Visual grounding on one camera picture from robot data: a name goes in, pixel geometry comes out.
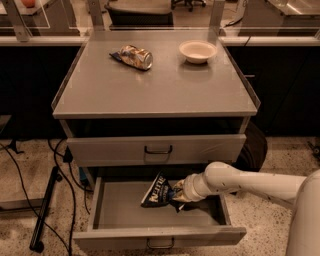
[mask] small bowl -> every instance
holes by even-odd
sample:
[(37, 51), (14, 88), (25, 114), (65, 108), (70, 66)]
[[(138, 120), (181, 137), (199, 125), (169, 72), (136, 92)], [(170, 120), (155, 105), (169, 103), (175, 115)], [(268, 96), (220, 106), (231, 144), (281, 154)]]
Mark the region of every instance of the small bowl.
[(205, 63), (217, 54), (217, 47), (201, 40), (191, 40), (179, 45), (179, 51), (193, 64)]

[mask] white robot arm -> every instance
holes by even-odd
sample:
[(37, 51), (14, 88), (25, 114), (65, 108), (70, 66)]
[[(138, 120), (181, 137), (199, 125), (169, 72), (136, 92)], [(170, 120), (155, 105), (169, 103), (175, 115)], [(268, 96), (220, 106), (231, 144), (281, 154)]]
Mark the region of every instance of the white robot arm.
[(240, 171), (222, 162), (182, 181), (178, 201), (247, 191), (293, 210), (287, 256), (320, 255), (320, 170), (308, 177)]

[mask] speckled floor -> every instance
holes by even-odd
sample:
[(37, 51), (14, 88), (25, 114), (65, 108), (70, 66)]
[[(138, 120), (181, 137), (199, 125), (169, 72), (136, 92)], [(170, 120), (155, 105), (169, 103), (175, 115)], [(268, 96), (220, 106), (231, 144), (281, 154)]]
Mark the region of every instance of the speckled floor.
[[(307, 144), (307, 141), (314, 142), (314, 140), (315, 138), (312, 137), (269, 137), (269, 151), (261, 171), (309, 175), (319, 169), (319, 163), (312, 156)], [(0, 142), (8, 145), (10, 141)], [(55, 146), (57, 142), (53, 140), (51, 143)], [(46, 140), (20, 141), (17, 146), (24, 153), (17, 155), (13, 151), (10, 152), (20, 166), (27, 193), (30, 198), (40, 198), (44, 195), (54, 166), (53, 152)], [(66, 144), (63, 142), (59, 152), (63, 153), (65, 147)], [(65, 175), (71, 180), (76, 195), (77, 211), (74, 230), (85, 231), (89, 215), (84, 207), (84, 192), (74, 185), (68, 164), (63, 163), (61, 157), (58, 157), (58, 161)], [(72, 163), (72, 170), (78, 177), (75, 163)], [(16, 166), (4, 150), (0, 150), (0, 173), (0, 201), (24, 199)], [(73, 255), (283, 256), (291, 212), (249, 193), (225, 197), (232, 225), (247, 229), (246, 236), (235, 246), (84, 252), (73, 242)], [(86, 200), (90, 210), (92, 194), (87, 194)], [(46, 221), (66, 243), (69, 239), (72, 210), (72, 195), (68, 183), (65, 180), (57, 182)], [(29, 250), (35, 222), (36, 218), (31, 211), (2, 213), (0, 215), (0, 255), (39, 255)], [(47, 227), (44, 228), (42, 242), (44, 251), (40, 255), (68, 255), (65, 246)]]

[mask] power cord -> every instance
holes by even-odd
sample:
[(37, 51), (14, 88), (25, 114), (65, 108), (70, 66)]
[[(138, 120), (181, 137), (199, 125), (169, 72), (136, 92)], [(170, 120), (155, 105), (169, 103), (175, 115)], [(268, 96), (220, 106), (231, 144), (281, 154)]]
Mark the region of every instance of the power cord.
[[(8, 155), (10, 156), (10, 158), (12, 159), (13, 163), (15, 164), (17, 170), (18, 170), (18, 174), (19, 174), (19, 178), (20, 178), (20, 182), (21, 182), (21, 187), (22, 187), (22, 190), (24, 192), (24, 195), (27, 199), (27, 202), (28, 202), (28, 205), (30, 207), (30, 209), (34, 212), (34, 214), (39, 218), (39, 214), (37, 213), (37, 211), (34, 209), (34, 207), (31, 205), (31, 202), (30, 202), (30, 199), (28, 197), (28, 194), (27, 194), (27, 191), (25, 189), (25, 186), (24, 186), (24, 181), (23, 181), (23, 178), (22, 178), (22, 174), (21, 174), (21, 170), (20, 170), (20, 167), (16, 161), (16, 159), (13, 157), (13, 155), (10, 153), (10, 151), (8, 150), (8, 146), (4, 146), (3, 144), (0, 143), (0, 146), (1, 148), (3, 148), (7, 153)], [(67, 243), (62, 239), (62, 237), (50, 226), (48, 225), (45, 221), (44, 221), (44, 224), (59, 238), (59, 240), (63, 243), (64, 247), (66, 248), (66, 250), (69, 252), (69, 248), (68, 248), (68, 245)]]
[[(55, 151), (55, 149), (54, 149), (53, 146), (51, 145), (50, 140), (48, 140), (48, 145), (49, 145), (50, 149), (53, 151), (53, 153), (56, 153), (58, 156), (61, 156), (62, 158), (65, 157), (63, 154)], [(80, 188), (80, 189), (82, 189), (82, 190), (86, 190), (86, 192), (93, 192), (93, 190), (87, 189), (87, 188), (86, 188), (87, 186), (82, 186), (81, 184), (79, 184), (79, 183), (77, 182), (77, 180), (75, 179), (74, 174), (73, 174), (73, 172), (72, 172), (71, 163), (68, 162), (68, 164), (69, 164), (70, 175), (71, 175), (71, 177), (72, 177), (72, 179), (73, 179), (73, 182), (77, 185), (77, 187)]]
[(54, 148), (54, 154), (53, 154), (53, 157), (54, 157), (54, 161), (56, 163), (56, 166), (58, 167), (59, 169), (59, 172), (60, 174), (63, 176), (63, 178), (67, 181), (68, 185), (70, 186), (70, 189), (71, 189), (71, 193), (72, 193), (72, 199), (73, 199), (73, 214), (72, 214), (72, 221), (71, 221), (71, 227), (70, 227), (70, 233), (69, 233), (69, 256), (72, 256), (72, 233), (73, 233), (73, 228), (74, 228), (74, 224), (75, 224), (75, 219), (76, 219), (76, 196), (75, 196), (75, 192), (74, 192), (74, 189), (73, 189), (73, 186), (70, 182), (70, 180), (68, 179), (68, 177), (64, 174), (64, 172), (62, 171), (59, 163), (58, 163), (58, 160), (57, 160), (57, 155), (58, 155), (58, 148), (60, 146), (60, 144), (64, 141), (64, 139), (61, 139), (56, 147)]
[(86, 188), (87, 188), (87, 185), (85, 185), (85, 189), (83, 190), (84, 191), (84, 206), (86, 208), (87, 213), (90, 215), (90, 211), (87, 206), (87, 191), (88, 190)]

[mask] black cabinet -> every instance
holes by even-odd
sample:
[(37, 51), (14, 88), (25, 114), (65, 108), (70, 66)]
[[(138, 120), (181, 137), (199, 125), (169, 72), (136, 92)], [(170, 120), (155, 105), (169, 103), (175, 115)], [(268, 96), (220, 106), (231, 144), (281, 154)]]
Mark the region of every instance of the black cabinet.
[(320, 47), (228, 47), (261, 107), (252, 121), (267, 135), (320, 134)]
[(0, 115), (12, 115), (1, 138), (65, 137), (51, 102), (79, 48), (0, 47)]

